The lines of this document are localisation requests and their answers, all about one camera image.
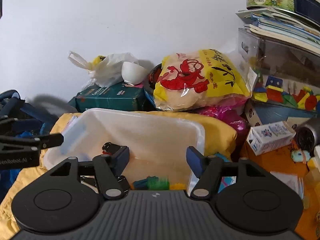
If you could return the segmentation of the colourful shape blocks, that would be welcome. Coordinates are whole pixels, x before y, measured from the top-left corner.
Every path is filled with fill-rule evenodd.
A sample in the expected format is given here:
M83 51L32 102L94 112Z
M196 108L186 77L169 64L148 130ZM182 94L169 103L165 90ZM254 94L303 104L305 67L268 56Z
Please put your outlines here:
M309 112L319 112L319 86L271 75L258 77L252 99Z

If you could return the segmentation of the white plastic bin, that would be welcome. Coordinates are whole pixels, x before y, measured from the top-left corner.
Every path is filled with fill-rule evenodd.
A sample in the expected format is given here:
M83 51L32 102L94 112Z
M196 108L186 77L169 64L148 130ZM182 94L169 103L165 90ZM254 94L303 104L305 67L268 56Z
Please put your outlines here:
M198 179L186 161L186 150L204 152L205 131L198 122L186 119L94 108L71 121L63 131L61 146L50 148L43 165L51 169L68 157L89 161L111 142L127 146L130 161L123 171L129 183L148 176L168 178L191 192Z

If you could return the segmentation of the yellow cloth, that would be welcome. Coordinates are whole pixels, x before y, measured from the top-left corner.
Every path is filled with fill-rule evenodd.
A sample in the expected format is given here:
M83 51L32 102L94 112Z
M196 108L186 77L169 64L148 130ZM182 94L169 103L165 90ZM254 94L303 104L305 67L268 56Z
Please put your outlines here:
M206 134L204 147L206 155L219 152L225 157L230 158L231 153L235 150L236 130L216 118L187 112L151 111L149 114L186 119L200 123L204 127ZM15 182L3 198L1 202L1 239L11 239L12 236L19 232L11 210L12 200L21 189L47 172L43 165L43 158L46 152L46 150L41 151L40 165L38 167L24 168L19 172Z

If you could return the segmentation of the pink plastic bag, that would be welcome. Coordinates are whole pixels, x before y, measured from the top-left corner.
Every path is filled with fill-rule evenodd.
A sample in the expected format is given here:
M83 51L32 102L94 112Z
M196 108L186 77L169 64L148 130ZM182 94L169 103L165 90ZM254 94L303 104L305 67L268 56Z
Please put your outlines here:
M230 107L208 106L196 109L194 113L214 117L231 126L237 132L236 142L238 145L244 143L249 133L248 122L235 109Z

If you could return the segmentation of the small white carton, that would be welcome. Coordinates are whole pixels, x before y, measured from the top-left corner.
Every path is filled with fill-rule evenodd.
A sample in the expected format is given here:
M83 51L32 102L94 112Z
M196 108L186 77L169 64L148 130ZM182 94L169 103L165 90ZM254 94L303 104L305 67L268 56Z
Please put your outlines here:
M291 144L296 132L285 121L251 127L247 143L256 156Z

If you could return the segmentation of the green building block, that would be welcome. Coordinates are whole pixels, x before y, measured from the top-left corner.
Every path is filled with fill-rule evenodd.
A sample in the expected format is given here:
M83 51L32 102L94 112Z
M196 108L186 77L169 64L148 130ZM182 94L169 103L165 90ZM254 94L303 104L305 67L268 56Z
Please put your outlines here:
M161 191L170 189L169 180L167 178L159 178L157 176L151 176L142 180L134 181L132 186L135 190Z

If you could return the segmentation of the light blue cardboard box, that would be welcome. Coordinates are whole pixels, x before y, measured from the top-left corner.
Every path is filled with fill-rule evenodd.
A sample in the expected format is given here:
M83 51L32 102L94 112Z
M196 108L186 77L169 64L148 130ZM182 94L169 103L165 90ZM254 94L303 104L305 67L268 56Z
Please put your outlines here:
M222 155L220 153L216 153L214 156L223 159L224 162L230 162L230 160L228 158L226 158L224 155ZM218 189L218 193L220 193L226 187L233 185L235 183L236 183L236 176L222 177L221 183L220 183L220 186Z

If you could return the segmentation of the dark toy car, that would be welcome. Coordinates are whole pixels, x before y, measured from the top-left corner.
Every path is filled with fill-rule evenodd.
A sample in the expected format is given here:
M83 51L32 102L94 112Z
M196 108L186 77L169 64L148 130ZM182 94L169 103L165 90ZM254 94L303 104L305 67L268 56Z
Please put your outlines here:
M97 189L107 199L119 198L129 191L130 185L122 172L130 159L127 146L107 142L102 146L102 154L92 161L79 163L80 180L83 184Z

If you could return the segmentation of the dark green box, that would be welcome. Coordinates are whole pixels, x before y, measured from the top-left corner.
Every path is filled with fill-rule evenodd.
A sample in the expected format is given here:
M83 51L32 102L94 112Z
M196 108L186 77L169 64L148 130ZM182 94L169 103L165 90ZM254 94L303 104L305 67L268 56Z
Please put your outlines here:
M80 91L68 104L79 113L92 108L119 111L154 111L156 108L147 98L142 85L132 86L124 82L110 87L92 85Z

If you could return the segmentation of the dark metal cup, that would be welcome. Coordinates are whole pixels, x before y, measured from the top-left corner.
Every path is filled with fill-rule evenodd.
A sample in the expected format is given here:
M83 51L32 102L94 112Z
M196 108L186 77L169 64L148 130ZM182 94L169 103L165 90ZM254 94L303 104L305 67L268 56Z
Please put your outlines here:
M319 125L304 124L297 128L296 143L300 149L313 153L319 145Z

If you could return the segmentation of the white plastic bag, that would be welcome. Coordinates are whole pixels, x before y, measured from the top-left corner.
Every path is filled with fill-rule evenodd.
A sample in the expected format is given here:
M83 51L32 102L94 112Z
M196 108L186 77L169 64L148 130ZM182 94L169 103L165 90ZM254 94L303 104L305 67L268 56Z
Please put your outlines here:
M138 64L138 59L131 53L99 55L93 61L88 62L79 54L70 51L69 61L75 66L88 71L89 80L83 85L83 89L97 85L99 87L110 87L123 81L121 69L124 62Z

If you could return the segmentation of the white bowl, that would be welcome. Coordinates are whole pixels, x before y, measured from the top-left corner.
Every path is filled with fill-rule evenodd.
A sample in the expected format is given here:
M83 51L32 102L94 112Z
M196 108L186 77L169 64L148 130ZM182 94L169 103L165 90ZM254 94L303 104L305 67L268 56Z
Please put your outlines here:
M133 62L124 62L121 68L123 80L131 85L140 84L148 73L147 69Z

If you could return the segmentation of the stack of books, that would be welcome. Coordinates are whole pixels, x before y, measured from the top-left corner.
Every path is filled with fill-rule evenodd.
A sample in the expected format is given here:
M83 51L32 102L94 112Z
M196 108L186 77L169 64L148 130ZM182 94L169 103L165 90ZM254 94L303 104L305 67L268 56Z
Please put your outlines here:
M319 24L313 20L271 7L239 10L236 15L254 34L319 55Z

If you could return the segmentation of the yellow building block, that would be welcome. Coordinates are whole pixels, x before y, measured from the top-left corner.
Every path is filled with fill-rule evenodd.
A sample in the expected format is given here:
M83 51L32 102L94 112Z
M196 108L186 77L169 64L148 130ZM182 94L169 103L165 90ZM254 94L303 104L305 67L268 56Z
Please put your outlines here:
M182 183L170 184L169 190L186 190L186 185Z

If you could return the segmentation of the yellow snack bag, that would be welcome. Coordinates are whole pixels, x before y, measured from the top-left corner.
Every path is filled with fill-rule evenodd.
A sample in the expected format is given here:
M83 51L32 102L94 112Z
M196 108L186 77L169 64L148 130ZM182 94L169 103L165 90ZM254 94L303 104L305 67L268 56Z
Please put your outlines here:
M256 81L248 64L234 65L216 49L201 49L164 57L152 95L162 111L238 107L252 96Z

